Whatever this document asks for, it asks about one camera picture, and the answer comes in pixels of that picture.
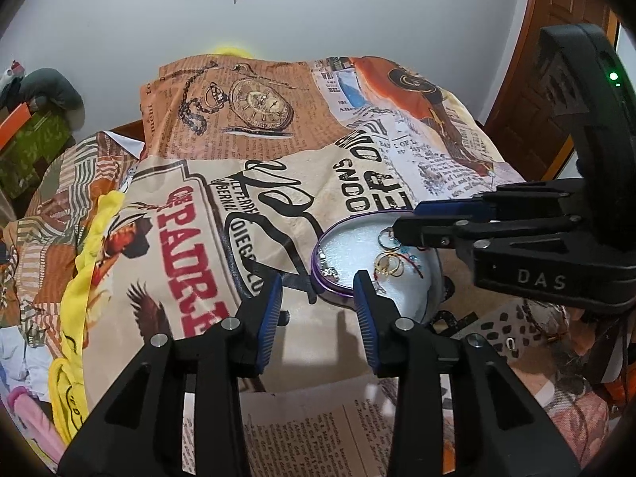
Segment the silver screw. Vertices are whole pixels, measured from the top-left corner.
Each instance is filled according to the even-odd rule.
[[[226,317],[221,321],[221,328],[224,330],[236,330],[240,326],[240,320],[238,317]]]
[[[475,249],[486,249],[490,244],[491,244],[490,240],[488,240],[487,238],[483,238],[483,239],[478,240],[477,242],[475,242],[473,244],[473,247]]]
[[[167,342],[168,342],[168,336],[165,333],[156,333],[155,335],[150,337],[150,343],[155,348],[161,348]]]
[[[466,336],[466,340],[470,344],[470,346],[475,348],[482,348],[486,345],[486,339],[478,333],[471,333]]]
[[[396,328],[398,330],[402,330],[403,332],[408,332],[414,326],[415,326],[415,323],[413,322],[412,319],[409,319],[408,317],[400,317],[399,319],[396,319]]]

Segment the wooden door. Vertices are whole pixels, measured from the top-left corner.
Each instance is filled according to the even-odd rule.
[[[551,105],[533,69],[539,30],[567,23],[599,25],[615,43],[618,22],[604,0],[529,0],[510,67],[484,127],[526,180],[554,178],[573,149],[571,138],[551,120]]]

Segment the bird wing print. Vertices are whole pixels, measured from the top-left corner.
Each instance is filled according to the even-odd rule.
[[[126,294],[135,309],[135,320],[139,326],[139,334],[144,339],[144,342],[148,342],[157,333],[172,335],[170,322],[163,309],[163,304],[157,303],[148,296],[145,284],[142,288],[138,281],[136,285],[130,286]]]

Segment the pocket watch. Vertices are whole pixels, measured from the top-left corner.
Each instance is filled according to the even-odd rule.
[[[254,79],[241,79],[230,90],[230,107],[249,126],[282,130],[294,115],[292,106],[271,87]]]

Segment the watch face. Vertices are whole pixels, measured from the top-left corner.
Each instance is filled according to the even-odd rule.
[[[264,130],[284,129],[294,114],[289,102],[254,79],[242,79],[232,86],[230,106],[246,124]]]
[[[393,82],[397,87],[407,89],[408,91],[418,91],[419,93],[425,93],[427,97],[435,95],[433,100],[442,100],[441,91],[435,84],[431,84],[423,77],[416,76],[408,73],[404,68],[394,68],[389,72],[389,80]]]

